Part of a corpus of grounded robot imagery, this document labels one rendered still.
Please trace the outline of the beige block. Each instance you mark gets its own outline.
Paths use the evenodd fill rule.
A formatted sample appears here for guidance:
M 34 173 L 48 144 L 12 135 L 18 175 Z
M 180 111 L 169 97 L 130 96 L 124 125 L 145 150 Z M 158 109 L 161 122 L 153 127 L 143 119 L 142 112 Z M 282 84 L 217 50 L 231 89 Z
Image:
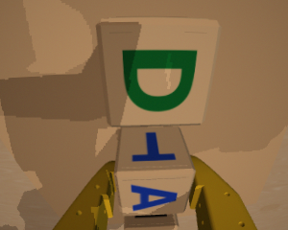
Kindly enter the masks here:
M 122 216 L 183 213 L 195 172 L 178 126 L 119 130 L 114 181 Z
M 179 230 L 177 214 L 124 216 L 124 230 Z
M 96 34 L 108 124 L 202 124 L 221 30 L 205 18 L 102 18 Z

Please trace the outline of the tan flat mat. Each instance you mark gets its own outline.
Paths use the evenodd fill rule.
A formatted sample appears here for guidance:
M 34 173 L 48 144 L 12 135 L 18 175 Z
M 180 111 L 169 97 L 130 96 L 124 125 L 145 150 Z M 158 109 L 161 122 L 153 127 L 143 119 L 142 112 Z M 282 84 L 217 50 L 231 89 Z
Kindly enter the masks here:
M 191 17 L 222 26 L 205 120 L 179 127 L 197 156 L 256 203 L 288 127 L 288 0 L 0 0 L 0 139 L 61 218 L 115 161 L 96 26 Z

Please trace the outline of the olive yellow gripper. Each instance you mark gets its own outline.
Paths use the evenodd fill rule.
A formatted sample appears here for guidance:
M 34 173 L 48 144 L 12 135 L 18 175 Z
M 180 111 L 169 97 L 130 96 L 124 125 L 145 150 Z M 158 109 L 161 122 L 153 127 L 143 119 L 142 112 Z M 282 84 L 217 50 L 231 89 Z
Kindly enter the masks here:
M 207 164 L 190 155 L 195 176 L 189 195 L 198 230 L 257 230 L 241 197 Z M 113 217 L 115 161 L 107 162 L 86 184 L 53 230 L 107 230 Z

